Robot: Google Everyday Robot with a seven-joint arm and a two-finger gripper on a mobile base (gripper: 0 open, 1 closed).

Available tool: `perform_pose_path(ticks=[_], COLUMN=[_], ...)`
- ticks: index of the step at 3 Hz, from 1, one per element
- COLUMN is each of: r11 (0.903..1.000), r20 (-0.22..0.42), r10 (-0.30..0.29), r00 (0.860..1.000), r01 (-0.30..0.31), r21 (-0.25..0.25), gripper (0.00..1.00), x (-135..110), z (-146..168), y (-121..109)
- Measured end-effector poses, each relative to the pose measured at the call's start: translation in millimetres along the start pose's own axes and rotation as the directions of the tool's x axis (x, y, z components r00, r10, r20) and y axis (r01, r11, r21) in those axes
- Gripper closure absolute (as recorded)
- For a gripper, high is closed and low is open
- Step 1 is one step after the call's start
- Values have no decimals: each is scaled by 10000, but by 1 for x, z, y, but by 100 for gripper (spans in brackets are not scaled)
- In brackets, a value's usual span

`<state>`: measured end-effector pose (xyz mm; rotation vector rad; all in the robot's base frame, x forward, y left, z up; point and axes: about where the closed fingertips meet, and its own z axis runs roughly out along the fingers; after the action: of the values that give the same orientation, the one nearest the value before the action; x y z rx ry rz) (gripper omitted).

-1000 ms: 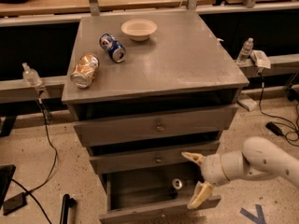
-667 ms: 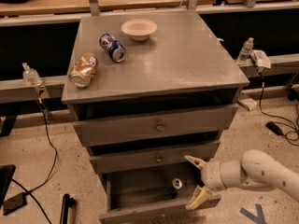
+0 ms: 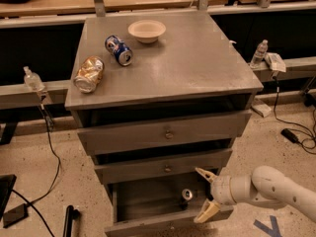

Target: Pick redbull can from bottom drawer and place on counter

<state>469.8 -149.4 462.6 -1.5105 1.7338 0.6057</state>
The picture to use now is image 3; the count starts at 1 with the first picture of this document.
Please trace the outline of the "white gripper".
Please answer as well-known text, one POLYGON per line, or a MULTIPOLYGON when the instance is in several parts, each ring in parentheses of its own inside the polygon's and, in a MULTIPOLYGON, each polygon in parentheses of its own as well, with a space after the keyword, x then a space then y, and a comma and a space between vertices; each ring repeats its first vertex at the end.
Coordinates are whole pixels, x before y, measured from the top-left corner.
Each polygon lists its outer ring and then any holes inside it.
POLYGON ((212 172, 199 167, 196 167, 196 171, 209 183, 212 183, 210 191, 215 200, 206 199, 200 212, 194 218, 194 223, 205 223, 220 210, 220 205, 235 205, 236 201, 230 189, 230 176, 217 177, 212 172))

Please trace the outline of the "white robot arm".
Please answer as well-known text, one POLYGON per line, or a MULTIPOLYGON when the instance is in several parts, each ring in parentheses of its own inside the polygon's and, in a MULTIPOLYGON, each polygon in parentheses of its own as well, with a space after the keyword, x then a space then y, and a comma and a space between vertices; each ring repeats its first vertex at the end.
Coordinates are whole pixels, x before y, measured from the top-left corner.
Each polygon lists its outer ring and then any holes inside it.
POLYGON ((283 208, 290 205, 316 221, 316 193, 270 167, 257 167, 251 175, 216 176, 202 168, 196 171, 210 183, 213 200, 205 200, 195 223, 205 223, 224 205, 247 203, 262 208, 283 208))

